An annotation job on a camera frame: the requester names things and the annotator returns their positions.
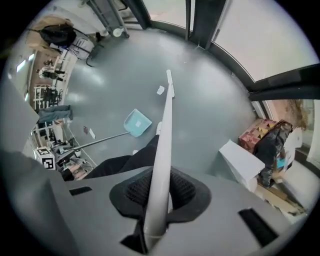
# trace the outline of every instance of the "person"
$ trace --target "person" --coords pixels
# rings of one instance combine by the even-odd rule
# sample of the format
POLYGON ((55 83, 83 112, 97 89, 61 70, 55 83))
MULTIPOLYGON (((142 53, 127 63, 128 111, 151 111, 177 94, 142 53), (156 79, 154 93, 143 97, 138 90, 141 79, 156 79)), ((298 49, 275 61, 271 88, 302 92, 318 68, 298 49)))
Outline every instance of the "person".
POLYGON ((63 81, 61 77, 59 77, 59 74, 65 75, 66 72, 60 71, 60 70, 54 70, 54 72, 51 72, 52 68, 50 66, 44 66, 41 69, 37 69, 36 72, 39 74, 39 77, 42 79, 56 79, 58 81, 63 81))
POLYGON ((84 179, 104 177, 119 173, 132 171, 141 167, 153 166, 155 164, 159 135, 161 132, 162 122, 156 127, 156 134, 150 142, 134 155, 124 155, 110 158, 100 163, 84 179))
POLYGON ((38 123, 52 122, 62 118, 73 119, 73 112, 70 105, 51 106, 36 110, 39 115, 38 123))

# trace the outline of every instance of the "broom handle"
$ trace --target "broom handle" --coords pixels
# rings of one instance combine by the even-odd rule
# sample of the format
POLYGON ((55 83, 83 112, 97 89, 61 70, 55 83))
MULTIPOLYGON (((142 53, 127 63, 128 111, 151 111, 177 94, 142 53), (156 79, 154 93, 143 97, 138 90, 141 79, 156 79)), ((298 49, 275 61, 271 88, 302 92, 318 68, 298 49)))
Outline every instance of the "broom handle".
POLYGON ((129 132, 127 131, 127 132, 124 132, 124 133, 121 133, 121 134, 118 134, 118 135, 114 135, 114 136, 111 136, 111 137, 102 138, 102 139, 99 139, 99 140, 96 140, 96 141, 93 141, 93 142, 90 142, 90 143, 87 143, 87 144, 84 144, 84 145, 81 145, 81 146, 76 146, 76 147, 73 148, 73 150, 79 151, 80 149, 83 149, 83 148, 89 147, 91 145, 94 145, 94 144, 97 144, 97 143, 100 143, 100 142, 104 142, 104 141, 116 138, 116 137, 119 137, 119 136, 122 136, 122 135, 126 135, 128 133, 129 132))

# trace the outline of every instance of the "blue dustpan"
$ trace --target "blue dustpan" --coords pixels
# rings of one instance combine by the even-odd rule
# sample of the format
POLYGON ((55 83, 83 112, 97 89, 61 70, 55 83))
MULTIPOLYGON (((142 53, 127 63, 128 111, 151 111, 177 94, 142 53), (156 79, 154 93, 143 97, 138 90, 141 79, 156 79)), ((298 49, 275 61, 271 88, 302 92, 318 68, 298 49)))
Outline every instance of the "blue dustpan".
POLYGON ((134 109, 124 121, 124 129, 132 136, 139 137, 152 124, 152 122, 139 110, 134 109))

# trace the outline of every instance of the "white pole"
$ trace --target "white pole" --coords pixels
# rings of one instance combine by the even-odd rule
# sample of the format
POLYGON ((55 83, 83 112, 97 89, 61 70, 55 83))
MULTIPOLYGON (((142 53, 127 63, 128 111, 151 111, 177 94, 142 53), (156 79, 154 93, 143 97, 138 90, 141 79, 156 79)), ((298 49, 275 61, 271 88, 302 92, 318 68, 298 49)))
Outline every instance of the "white pole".
POLYGON ((149 250, 166 232, 171 171, 171 138, 172 86, 169 84, 143 226, 144 240, 149 250))

